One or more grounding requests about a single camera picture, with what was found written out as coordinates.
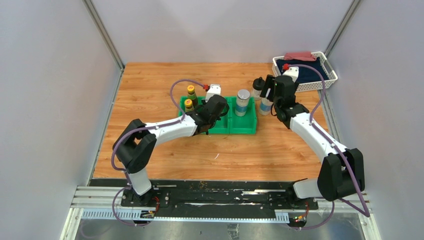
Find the black-spout seasoning jar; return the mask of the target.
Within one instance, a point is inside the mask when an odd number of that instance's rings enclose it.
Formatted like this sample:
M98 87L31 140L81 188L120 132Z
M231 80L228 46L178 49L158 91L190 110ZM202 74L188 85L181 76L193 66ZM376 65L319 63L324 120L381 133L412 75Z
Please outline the black-spout seasoning jar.
M265 80L262 77L256 78L252 82L251 96L255 101L259 101L261 99L260 94L264 88Z

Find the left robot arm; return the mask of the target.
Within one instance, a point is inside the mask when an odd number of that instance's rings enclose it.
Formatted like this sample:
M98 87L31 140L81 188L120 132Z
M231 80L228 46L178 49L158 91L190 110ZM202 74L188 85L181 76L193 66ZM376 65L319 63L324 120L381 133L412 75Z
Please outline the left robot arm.
M228 101L215 94L203 105L174 119L154 123L132 120L114 143L111 161L118 159L122 163L135 202L146 207L153 201L146 166L156 147L178 138L208 134L228 110Z

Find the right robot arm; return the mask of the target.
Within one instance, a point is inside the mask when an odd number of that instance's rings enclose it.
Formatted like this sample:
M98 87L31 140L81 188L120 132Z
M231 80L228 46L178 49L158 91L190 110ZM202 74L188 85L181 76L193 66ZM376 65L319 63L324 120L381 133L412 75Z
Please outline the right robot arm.
M365 189L364 157L349 149L316 123L309 110L296 101L298 84L288 75L267 75L260 96L272 102L275 116L313 150L321 162L319 175L289 185L286 204L298 209L309 198L331 202Z

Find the silver-lid jar in bin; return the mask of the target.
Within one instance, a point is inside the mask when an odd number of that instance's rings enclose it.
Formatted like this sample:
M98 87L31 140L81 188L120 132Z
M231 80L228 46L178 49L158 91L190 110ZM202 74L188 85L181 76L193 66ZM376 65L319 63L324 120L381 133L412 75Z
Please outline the silver-lid jar in bin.
M243 117L248 109L250 101L250 92L247 89L240 89L236 96L235 114L239 117Z

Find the green three-compartment plastic bin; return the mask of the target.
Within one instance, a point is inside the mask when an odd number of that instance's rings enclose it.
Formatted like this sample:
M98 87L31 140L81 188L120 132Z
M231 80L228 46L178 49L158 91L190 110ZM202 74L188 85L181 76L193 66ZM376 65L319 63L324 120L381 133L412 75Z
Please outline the green three-compartment plastic bin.
M208 134L212 135L254 135L257 128L257 115L255 109L255 101L253 98L249 99L247 111L244 116L237 116L235 114L236 107L236 96L223 96L229 105L229 110L226 115L222 116L218 120L213 128L211 128ZM205 97L198 98L198 106L205 104ZM194 110L185 112L184 101L188 99L186 96L182 96L179 101L178 115L182 116L185 114L187 118L192 118L192 112Z

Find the dark blue folded cloth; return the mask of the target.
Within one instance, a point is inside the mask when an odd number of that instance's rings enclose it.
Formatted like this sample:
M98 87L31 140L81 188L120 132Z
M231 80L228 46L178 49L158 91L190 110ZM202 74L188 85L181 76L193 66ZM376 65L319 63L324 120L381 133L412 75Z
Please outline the dark blue folded cloth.
M291 60L277 59L276 64L277 64L277 67L280 70L281 74L284 73L283 66L285 64L288 64L288 65L307 65L307 66L310 66L310 67L316 69L318 72L320 72L320 74L322 75L322 77L325 81L329 80L329 77L327 76L323 67L321 66L320 60L321 60L320 57L317 57L315 61L302 61L302 60L298 60L298 59L291 59ZM296 82L298 82L299 84L320 82L321 81L318 74L315 71L313 71L309 68L299 67L298 70L299 70L299 74L298 74L298 78L297 78Z

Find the white perforated plastic basket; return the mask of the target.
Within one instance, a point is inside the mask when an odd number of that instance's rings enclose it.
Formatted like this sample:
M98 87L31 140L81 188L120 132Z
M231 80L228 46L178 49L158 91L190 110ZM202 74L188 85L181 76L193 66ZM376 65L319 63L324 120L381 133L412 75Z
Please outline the white perforated plastic basket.
M328 61L326 55L321 51L312 52L312 54L316 57L320 57L320 65L322 66L323 70L329 77L329 80L324 80L325 88L328 89L333 83L335 83L338 80L338 76L336 74L336 71ZM276 60L284 59L284 56L276 56L272 59L273 67L272 71L274 73L274 76L280 76L282 75ZM313 90L322 90L323 84L322 81L316 81L316 82L309 82L309 83L299 83L297 91L298 92L306 92L306 91L313 91Z

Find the pink folded cloth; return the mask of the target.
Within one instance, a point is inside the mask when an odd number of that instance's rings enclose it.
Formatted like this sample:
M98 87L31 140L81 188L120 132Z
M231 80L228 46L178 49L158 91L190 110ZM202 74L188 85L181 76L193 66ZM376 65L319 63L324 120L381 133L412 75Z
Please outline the pink folded cloth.
M298 60L303 62L314 62L317 60L317 57L312 54L310 51L299 51L299 52L287 52L284 57L284 60Z

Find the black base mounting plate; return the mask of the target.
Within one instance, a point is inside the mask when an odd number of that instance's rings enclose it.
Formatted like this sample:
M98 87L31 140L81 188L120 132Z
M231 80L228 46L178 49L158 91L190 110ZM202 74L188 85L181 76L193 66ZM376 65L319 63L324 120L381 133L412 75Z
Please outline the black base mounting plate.
M80 187L80 204L100 218L150 221L287 223L306 213L352 213L342 201L292 201L287 181L154 180L142 196L122 179L95 179Z

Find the aluminium rail frame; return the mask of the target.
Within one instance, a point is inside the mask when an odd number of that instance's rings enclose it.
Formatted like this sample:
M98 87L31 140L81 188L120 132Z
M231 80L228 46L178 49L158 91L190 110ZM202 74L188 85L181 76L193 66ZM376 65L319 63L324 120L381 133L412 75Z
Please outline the aluminium rail frame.
M357 196L302 205L284 200L285 182L155 180L145 198L122 179L79 186L62 240L379 240Z

